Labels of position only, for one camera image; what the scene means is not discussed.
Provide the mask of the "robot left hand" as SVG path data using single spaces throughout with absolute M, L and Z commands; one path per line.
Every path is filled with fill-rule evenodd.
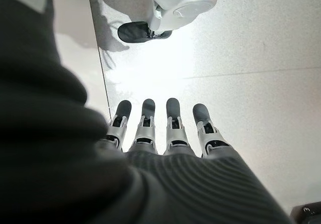
M 175 98 L 164 154 L 151 99 L 123 152 L 130 102 L 110 123 L 86 107 L 53 21 L 53 0 L 1 0 L 1 223 L 291 223 L 203 104 L 193 107 L 201 157 Z

